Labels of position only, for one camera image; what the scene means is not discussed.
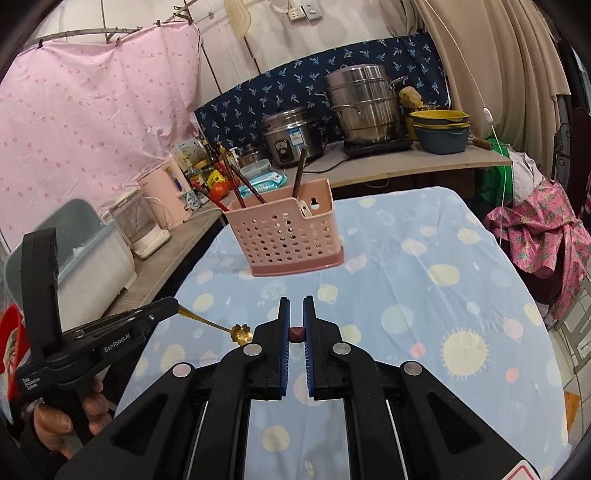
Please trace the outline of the person left hand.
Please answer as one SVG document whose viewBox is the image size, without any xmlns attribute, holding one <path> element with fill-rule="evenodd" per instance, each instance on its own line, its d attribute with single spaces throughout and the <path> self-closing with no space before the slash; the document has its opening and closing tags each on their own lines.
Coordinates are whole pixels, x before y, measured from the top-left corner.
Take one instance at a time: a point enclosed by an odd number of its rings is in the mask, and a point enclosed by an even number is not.
<svg viewBox="0 0 591 480">
<path fill-rule="evenodd" d="M 98 435 L 112 421 L 102 390 L 102 382 L 95 378 L 91 386 L 86 388 L 81 400 L 81 406 L 88 418 L 88 429 L 93 436 Z M 67 460 L 72 458 L 64 440 L 66 435 L 73 432 L 73 424 L 67 414 L 46 404 L 39 404 L 34 410 L 33 425 L 40 442 L 49 451 L 59 453 Z"/>
</svg>

